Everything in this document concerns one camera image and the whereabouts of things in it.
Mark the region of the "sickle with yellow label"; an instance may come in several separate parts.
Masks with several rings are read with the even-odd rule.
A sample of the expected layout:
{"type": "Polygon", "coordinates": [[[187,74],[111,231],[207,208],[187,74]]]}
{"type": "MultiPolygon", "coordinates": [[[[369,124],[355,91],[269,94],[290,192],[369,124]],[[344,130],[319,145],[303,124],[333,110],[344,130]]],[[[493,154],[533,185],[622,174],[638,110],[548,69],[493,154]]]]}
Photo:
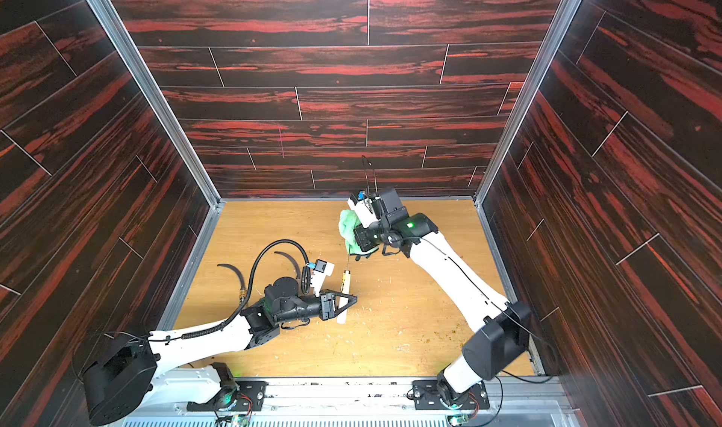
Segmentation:
{"type": "MultiPolygon", "coordinates": [[[[346,267],[343,271],[342,278],[341,278],[341,289],[340,289],[340,291],[342,293],[347,293],[347,295],[350,294],[351,279],[352,279],[351,270],[350,270],[350,261],[351,261],[351,255],[348,255],[346,267]]],[[[347,305],[345,301],[338,299],[338,308],[344,307],[345,305],[347,305]]],[[[340,325],[345,325],[346,319],[337,319],[337,322],[340,325]]]]}

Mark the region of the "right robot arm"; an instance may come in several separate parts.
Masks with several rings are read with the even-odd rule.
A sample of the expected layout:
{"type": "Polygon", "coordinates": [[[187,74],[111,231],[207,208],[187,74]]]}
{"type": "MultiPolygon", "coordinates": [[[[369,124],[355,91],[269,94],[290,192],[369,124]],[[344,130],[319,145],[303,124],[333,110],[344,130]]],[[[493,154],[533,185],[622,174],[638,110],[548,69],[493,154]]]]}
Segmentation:
{"type": "Polygon", "coordinates": [[[381,249],[387,256],[388,248],[400,251],[432,277],[473,332],[459,357],[437,376],[436,391],[445,406],[463,404],[473,386],[497,377],[528,351],[528,305],[511,303],[484,282],[426,214],[408,214],[395,189],[375,195],[355,192],[348,206],[357,219],[351,253],[381,249]]]}

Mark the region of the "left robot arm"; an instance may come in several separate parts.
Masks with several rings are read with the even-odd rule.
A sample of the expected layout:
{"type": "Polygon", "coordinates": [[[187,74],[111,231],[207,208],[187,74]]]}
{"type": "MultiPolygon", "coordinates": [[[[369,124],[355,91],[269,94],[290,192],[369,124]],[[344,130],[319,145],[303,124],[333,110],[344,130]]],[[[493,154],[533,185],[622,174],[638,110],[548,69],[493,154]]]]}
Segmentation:
{"type": "Polygon", "coordinates": [[[356,301],[354,295],[331,290],[301,295],[297,280],[284,277],[229,319],[144,336],[122,333],[83,372],[89,422],[111,424],[159,404],[252,411],[261,404],[261,395],[245,393],[227,365],[192,369],[190,363],[260,347],[283,329],[307,325],[313,318],[334,319],[356,301]]]}

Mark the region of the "green microfibre rag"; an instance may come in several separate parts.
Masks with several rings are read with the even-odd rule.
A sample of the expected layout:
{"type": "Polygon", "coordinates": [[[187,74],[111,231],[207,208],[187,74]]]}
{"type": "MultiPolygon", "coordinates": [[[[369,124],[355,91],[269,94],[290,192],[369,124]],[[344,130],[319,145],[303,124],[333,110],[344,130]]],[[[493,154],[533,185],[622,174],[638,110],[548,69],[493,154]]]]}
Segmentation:
{"type": "Polygon", "coordinates": [[[338,231],[345,243],[346,251],[349,255],[362,256],[365,252],[359,246],[355,238],[355,228],[361,225],[361,221],[357,214],[352,210],[343,210],[340,212],[340,222],[338,222],[338,231]]]}

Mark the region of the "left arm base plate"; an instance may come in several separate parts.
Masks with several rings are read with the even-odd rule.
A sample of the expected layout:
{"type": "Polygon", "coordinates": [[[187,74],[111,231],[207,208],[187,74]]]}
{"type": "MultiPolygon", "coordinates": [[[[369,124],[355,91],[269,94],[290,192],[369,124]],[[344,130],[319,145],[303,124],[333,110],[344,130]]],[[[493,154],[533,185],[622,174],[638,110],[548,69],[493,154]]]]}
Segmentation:
{"type": "Polygon", "coordinates": [[[189,402],[188,412],[200,413],[255,413],[262,410],[268,383],[262,380],[237,380],[234,385],[224,384],[208,402],[189,402]]]}

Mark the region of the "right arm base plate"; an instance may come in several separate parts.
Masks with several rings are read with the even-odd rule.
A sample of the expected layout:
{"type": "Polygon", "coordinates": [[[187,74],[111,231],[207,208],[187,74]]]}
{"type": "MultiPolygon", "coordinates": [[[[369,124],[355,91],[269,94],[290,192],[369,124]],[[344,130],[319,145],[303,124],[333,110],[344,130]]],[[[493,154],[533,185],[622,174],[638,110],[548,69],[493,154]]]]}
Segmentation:
{"type": "Polygon", "coordinates": [[[406,397],[415,404],[416,410],[486,410],[490,407],[483,382],[457,392],[437,379],[419,379],[412,382],[406,397]]]}

